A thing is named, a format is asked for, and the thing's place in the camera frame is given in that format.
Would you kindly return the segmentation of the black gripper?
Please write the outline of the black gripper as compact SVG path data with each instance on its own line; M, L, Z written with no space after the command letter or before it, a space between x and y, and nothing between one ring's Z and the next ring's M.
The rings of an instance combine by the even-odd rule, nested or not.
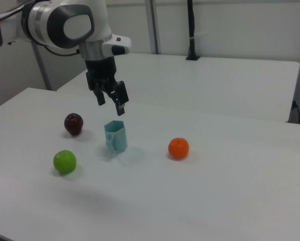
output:
M129 101L123 81L116 82L116 63L114 57L102 60L85 60L87 67L88 88L91 90L99 106L105 104L104 93L108 94L115 104L118 116L125 113L124 106Z

